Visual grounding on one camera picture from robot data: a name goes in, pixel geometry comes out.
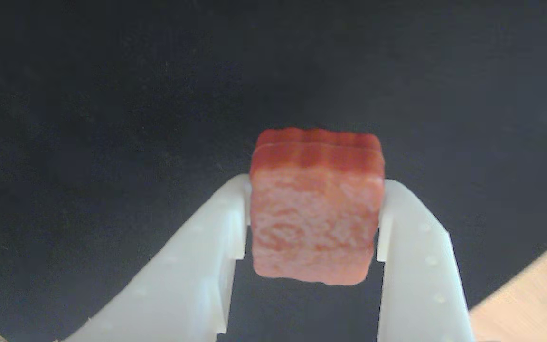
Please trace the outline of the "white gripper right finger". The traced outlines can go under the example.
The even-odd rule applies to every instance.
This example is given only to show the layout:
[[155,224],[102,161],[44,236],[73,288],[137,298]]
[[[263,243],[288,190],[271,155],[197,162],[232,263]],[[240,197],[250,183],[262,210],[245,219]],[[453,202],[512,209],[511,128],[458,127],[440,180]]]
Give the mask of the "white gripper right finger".
[[386,179],[376,259],[384,264],[379,342],[473,342],[449,232],[404,184]]

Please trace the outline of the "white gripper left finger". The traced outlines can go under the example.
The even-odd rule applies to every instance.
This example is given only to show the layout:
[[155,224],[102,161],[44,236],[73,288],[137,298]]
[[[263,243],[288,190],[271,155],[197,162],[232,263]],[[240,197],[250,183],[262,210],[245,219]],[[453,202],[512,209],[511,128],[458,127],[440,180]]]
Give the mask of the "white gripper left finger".
[[215,342],[245,257],[250,182],[226,182],[68,342]]

